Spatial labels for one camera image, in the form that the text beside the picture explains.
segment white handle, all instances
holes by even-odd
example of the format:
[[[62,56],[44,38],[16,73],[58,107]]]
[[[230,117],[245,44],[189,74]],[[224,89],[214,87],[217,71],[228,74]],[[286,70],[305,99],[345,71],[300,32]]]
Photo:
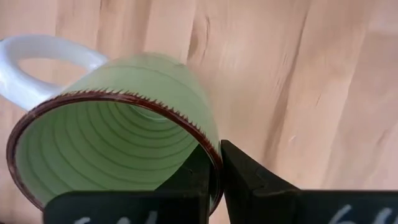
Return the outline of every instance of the white handle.
[[[94,70],[108,59],[87,47],[49,35],[20,35],[0,41],[0,95],[30,110],[59,93],[62,87],[26,74],[18,61],[27,58],[66,60]]]

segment mug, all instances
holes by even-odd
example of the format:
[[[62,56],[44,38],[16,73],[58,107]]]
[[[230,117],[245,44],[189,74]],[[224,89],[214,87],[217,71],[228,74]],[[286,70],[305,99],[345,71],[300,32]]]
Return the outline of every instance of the mug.
[[[88,73],[62,87],[23,72],[25,58],[66,60]],[[28,112],[6,146],[9,171],[39,209],[72,190],[155,190],[200,145],[221,187],[220,140],[205,92],[184,64],[144,53],[108,62],[47,35],[0,41],[0,94]]]

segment mug rim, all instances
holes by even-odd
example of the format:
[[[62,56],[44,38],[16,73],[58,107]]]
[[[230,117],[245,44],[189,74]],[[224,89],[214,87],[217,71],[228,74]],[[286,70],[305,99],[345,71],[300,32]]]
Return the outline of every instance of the mug rim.
[[[198,141],[198,143],[202,146],[202,148],[206,151],[211,161],[211,164],[214,170],[216,171],[215,172],[216,195],[213,200],[213,205],[210,208],[210,215],[215,211],[223,195],[223,186],[221,183],[221,171],[223,168],[223,161],[221,158],[221,154],[218,154],[216,152],[215,147],[208,140],[206,134],[202,132],[197,125],[189,121],[186,116],[181,115],[179,111],[174,110],[173,108],[169,108],[167,105],[164,105],[162,102],[159,102],[157,100],[151,100],[148,97],[145,97],[144,95],[140,95],[139,93],[130,93],[122,91],[113,92],[113,91],[107,91],[107,89],[71,91],[58,95],[49,100],[46,100],[45,102],[39,104],[35,108],[28,111],[12,129],[6,146],[7,166],[11,174],[11,177],[14,183],[17,185],[18,189],[39,210],[41,211],[44,210],[43,204],[40,201],[38,201],[30,192],[30,190],[25,186],[16,165],[16,151],[17,151],[17,145],[19,143],[19,138],[22,135],[22,133],[25,131],[25,129],[33,121],[35,121],[38,117],[42,116],[43,114],[49,112],[50,110],[54,110],[55,108],[58,108],[60,106],[65,106],[72,103],[79,103],[84,101],[112,101],[112,102],[119,102],[119,103],[139,106],[141,108],[154,111],[164,116],[165,118],[181,126],[184,130],[188,131],[188,133],[190,133]]]

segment wood grain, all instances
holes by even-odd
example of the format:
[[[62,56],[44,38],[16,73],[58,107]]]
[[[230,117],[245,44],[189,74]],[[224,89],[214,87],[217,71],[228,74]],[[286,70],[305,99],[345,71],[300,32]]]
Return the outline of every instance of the wood grain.
[[[109,58],[169,54],[197,74],[220,136],[303,188],[397,189],[394,0],[0,0],[0,39],[50,34]],[[84,70],[28,60],[64,85]],[[13,184],[7,137],[23,111],[0,98],[0,221],[40,223]],[[210,223],[228,223],[224,202]]]

